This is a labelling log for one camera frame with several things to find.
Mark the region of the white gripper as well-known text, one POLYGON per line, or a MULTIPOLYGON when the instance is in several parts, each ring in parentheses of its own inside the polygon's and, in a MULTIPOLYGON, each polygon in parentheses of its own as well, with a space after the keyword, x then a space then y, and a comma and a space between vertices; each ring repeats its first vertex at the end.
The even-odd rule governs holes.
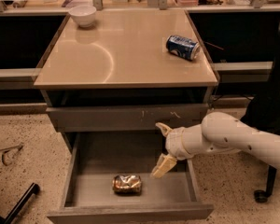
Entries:
POLYGON ((177 160, 182 161, 192 158, 183 144, 184 128, 172 129, 168 125, 157 122, 156 127, 161 130, 161 133, 166 137, 165 148, 169 154, 161 154, 158 158, 156 166, 151 172, 154 178, 161 178, 171 171, 177 164, 177 160))

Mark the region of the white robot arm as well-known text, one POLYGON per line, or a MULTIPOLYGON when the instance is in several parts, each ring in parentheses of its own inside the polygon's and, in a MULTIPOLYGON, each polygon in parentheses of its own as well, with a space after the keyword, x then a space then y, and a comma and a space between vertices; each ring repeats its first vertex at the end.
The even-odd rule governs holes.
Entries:
POLYGON ((178 161, 199 154, 229 154, 244 151, 280 170, 280 135, 252 128, 235 117, 212 112, 201 124, 170 128, 158 122, 156 126, 166 138, 167 155, 161 154, 151 174, 161 178, 178 161))

